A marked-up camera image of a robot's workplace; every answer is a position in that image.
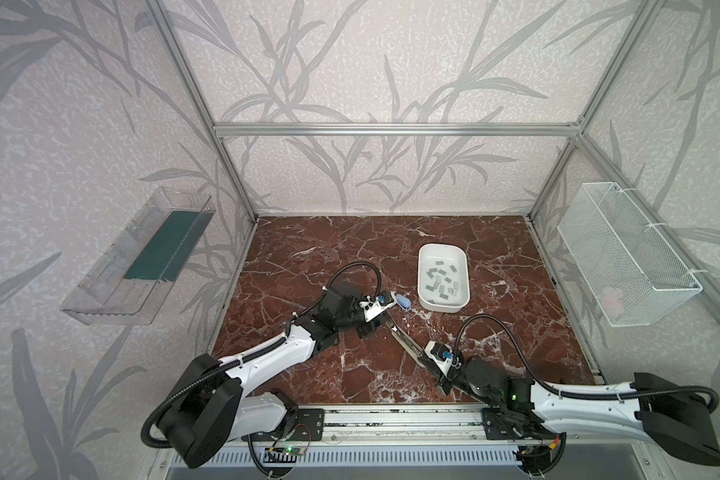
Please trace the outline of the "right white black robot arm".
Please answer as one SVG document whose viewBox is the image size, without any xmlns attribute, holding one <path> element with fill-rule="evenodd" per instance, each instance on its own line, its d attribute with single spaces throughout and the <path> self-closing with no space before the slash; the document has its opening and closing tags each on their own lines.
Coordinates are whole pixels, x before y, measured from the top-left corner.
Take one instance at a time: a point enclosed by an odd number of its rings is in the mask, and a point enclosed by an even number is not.
<svg viewBox="0 0 720 480">
<path fill-rule="evenodd" d="M 677 386 L 637 373 L 612 385 L 544 384 L 513 378 L 473 357 L 459 366 L 450 352 L 433 356 L 439 386 L 483 406 L 489 439 L 555 440 L 590 435 L 652 442 L 696 465 L 720 466 L 711 413 L 717 402 L 699 387 Z"/>
</svg>

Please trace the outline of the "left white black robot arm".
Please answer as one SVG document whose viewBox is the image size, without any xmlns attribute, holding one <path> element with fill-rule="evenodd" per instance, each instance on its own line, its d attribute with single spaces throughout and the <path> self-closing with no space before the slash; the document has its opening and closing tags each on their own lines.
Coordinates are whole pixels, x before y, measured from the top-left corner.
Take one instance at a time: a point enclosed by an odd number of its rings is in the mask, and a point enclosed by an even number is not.
<svg viewBox="0 0 720 480">
<path fill-rule="evenodd" d="M 198 468 L 230 440 L 255 433 L 287 433 L 298 408 L 283 393 L 257 389 L 281 372 L 334 346 L 342 332 L 366 334 L 397 303 L 393 293 L 360 295 L 352 286 L 326 287 L 316 304 L 289 319 L 284 330 L 242 353 L 193 359 L 167 397 L 147 416 L 141 442 L 172 449 Z"/>
</svg>

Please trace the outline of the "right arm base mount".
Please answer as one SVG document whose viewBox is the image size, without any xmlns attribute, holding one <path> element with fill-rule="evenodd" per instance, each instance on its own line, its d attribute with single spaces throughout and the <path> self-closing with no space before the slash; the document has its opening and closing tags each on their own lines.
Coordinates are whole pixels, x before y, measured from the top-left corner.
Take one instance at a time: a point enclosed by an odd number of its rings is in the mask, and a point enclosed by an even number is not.
<svg viewBox="0 0 720 480">
<path fill-rule="evenodd" d="M 542 442 L 567 438 L 566 433 L 555 433 L 545 421 L 532 411 L 502 410 L 499 407 L 484 406 L 481 409 L 481 423 L 488 440 Z"/>
</svg>

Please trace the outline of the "grey white large stapler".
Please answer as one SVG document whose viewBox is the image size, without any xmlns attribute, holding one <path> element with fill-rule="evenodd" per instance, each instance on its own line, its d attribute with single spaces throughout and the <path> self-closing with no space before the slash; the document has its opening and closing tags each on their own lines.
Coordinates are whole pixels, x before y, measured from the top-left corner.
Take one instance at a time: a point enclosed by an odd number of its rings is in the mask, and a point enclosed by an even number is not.
<svg viewBox="0 0 720 480">
<path fill-rule="evenodd" d="M 444 395 L 449 395 L 452 391 L 450 384 L 440 368 L 436 365 L 435 361 L 426 354 L 425 350 L 405 331 L 398 327 L 391 317 L 388 317 L 384 324 L 391 332 L 392 337 L 415 361 L 415 363 L 421 368 L 427 370 L 435 378 L 437 386 L 442 393 Z"/>
</svg>

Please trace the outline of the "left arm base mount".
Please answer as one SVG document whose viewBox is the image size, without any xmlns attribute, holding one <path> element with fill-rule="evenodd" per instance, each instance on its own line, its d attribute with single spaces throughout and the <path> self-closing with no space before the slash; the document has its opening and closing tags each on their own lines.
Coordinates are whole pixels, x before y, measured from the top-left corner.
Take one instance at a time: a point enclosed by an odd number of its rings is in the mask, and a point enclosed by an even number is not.
<svg viewBox="0 0 720 480">
<path fill-rule="evenodd" d="M 284 419 L 275 430 L 275 437 L 279 440 L 296 442 L 320 441 L 324 427 L 324 409 L 299 408 L 286 412 Z"/>
</svg>

